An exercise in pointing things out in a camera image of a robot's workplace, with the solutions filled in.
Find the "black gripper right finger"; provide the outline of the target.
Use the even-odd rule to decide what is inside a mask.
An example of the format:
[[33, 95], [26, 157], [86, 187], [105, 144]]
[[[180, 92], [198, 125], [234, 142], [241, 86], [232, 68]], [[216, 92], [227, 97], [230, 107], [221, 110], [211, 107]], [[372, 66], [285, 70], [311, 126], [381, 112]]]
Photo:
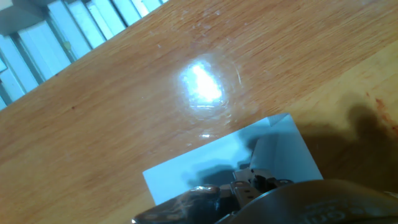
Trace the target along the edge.
[[267, 169], [234, 173], [218, 223], [397, 223], [397, 194], [345, 180], [293, 182]]

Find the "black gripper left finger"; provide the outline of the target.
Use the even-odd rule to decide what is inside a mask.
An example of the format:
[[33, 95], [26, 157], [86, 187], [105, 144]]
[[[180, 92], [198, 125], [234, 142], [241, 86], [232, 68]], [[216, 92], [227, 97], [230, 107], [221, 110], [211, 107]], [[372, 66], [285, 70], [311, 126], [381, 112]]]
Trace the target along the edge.
[[233, 211], [227, 185], [194, 187], [131, 219], [135, 224], [214, 224]]

